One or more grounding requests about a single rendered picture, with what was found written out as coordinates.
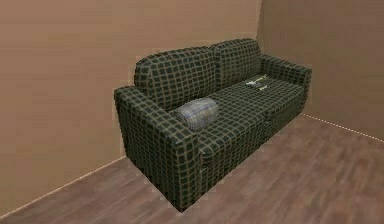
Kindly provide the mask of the grey remote control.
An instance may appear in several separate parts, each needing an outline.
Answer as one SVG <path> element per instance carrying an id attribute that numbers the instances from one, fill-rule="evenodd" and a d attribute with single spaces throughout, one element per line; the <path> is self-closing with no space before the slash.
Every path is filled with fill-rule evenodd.
<path id="1" fill-rule="evenodd" d="M 258 87 L 260 85 L 262 85 L 262 81 L 265 80 L 267 78 L 267 75 L 263 75 L 262 77 L 259 77 L 257 78 L 256 80 L 253 80 L 253 81 L 249 81 L 246 83 L 246 86 L 250 86 L 250 87 Z"/>

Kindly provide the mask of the dark green checked sofa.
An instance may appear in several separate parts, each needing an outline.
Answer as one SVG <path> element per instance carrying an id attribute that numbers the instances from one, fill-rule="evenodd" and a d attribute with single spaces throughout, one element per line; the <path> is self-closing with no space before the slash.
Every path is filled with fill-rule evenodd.
<path id="1" fill-rule="evenodd" d="M 311 74 L 251 38 L 146 56 L 133 85 L 114 91 L 125 154 L 183 212 L 303 111 Z M 170 114 L 200 98 L 219 106 L 208 126 L 193 131 Z"/>

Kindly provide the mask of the grey checked pillow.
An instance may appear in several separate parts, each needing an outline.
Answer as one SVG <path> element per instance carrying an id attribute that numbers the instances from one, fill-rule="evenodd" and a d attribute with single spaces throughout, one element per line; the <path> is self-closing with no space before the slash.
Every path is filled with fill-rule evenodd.
<path id="1" fill-rule="evenodd" d="M 218 117 L 217 103 L 211 98 L 195 99 L 170 112 L 177 120 L 193 131 L 200 130 Z"/>

